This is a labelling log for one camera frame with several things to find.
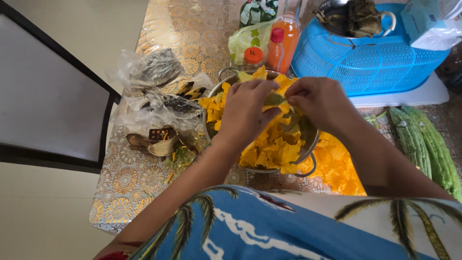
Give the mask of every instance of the chair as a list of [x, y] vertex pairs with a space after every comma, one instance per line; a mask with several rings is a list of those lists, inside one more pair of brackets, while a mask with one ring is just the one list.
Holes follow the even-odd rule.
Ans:
[[0, 161], [100, 173], [120, 99], [0, 0]]

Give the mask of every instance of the red bottle cap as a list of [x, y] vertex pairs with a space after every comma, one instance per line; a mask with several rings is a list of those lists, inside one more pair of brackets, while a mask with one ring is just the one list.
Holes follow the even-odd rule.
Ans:
[[273, 43], [280, 43], [284, 40], [284, 29], [282, 28], [274, 28], [271, 31], [271, 41]]
[[250, 47], [244, 51], [244, 60], [249, 64], [257, 64], [263, 60], [263, 51], [258, 47]]

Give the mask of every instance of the white cutting board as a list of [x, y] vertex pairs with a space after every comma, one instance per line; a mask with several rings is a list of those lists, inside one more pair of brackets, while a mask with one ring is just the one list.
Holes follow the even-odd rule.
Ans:
[[420, 87], [398, 94], [350, 98], [355, 107], [378, 107], [399, 105], [436, 105], [449, 101], [443, 82], [433, 71]]

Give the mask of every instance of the floor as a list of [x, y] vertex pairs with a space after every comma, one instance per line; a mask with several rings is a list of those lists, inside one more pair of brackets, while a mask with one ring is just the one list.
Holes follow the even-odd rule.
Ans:
[[[5, 2], [107, 81], [119, 51], [135, 49], [148, 0]], [[88, 222], [98, 177], [0, 163], [1, 258], [92, 259], [113, 239]]]

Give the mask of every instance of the orange jar lid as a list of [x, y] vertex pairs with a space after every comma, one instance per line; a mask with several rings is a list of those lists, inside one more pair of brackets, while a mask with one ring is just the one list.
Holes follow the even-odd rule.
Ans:
[[263, 60], [263, 51], [258, 47], [247, 48], [244, 52], [244, 61], [249, 64], [257, 64]]

